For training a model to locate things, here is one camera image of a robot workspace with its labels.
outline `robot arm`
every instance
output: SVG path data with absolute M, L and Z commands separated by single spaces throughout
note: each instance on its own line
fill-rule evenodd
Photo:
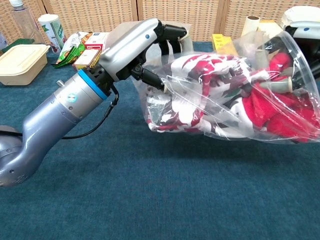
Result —
M 0 126 L 0 187 L 29 179 L 48 151 L 106 100 L 111 90 L 116 96 L 113 107 L 119 97 L 114 83 L 133 76 L 163 90 L 160 78 L 143 69 L 146 52 L 159 44 L 162 55 L 167 55 L 169 42 L 173 52 L 179 53 L 183 51 L 179 40 L 187 34 L 185 28 L 163 25 L 157 18 L 142 21 L 106 49 L 95 68 L 82 69 L 65 83 L 58 81 L 60 87 L 24 119 L 22 136 L 9 126 Z

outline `small cardboard box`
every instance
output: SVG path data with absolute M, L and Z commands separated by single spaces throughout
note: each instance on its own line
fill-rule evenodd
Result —
M 108 32 L 94 32 L 85 42 L 85 49 L 100 49 L 104 51 L 108 35 Z
M 84 68 L 93 68 L 99 61 L 101 49 L 86 49 L 81 56 L 72 64 L 76 71 Z

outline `tin can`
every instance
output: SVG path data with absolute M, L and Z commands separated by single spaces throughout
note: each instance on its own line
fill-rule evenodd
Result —
M 59 16 L 56 14 L 44 14 L 38 18 L 38 21 L 50 40 L 52 52 L 60 54 L 67 38 Z

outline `beige food container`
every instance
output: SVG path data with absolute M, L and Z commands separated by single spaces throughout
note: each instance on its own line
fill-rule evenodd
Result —
M 6 86 L 29 85 L 48 63 L 50 46 L 21 44 L 0 56 L 0 83 Z

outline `plastic bottle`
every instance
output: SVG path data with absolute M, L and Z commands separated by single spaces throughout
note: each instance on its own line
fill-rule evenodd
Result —
M 34 40 L 33 44 L 45 44 L 40 29 L 28 7 L 22 0 L 10 0 L 13 17 L 18 24 L 23 38 Z

